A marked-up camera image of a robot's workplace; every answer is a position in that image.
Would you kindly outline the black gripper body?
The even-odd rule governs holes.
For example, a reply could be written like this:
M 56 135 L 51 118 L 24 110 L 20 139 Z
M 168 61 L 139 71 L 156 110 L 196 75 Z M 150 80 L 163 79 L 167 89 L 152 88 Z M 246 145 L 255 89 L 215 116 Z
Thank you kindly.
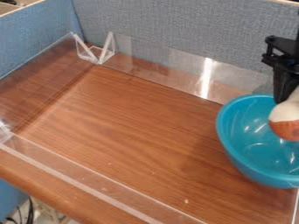
M 299 75 L 299 29 L 295 39 L 275 35 L 266 37 L 262 62 L 272 68 L 280 67 L 290 74 Z

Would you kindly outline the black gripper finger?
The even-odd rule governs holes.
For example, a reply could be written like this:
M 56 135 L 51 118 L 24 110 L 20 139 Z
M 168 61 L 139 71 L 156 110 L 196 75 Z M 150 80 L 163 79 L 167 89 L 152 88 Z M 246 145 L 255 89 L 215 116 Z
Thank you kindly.
M 299 73 L 287 72 L 284 69 L 274 70 L 274 97 L 275 103 L 284 102 L 299 86 Z

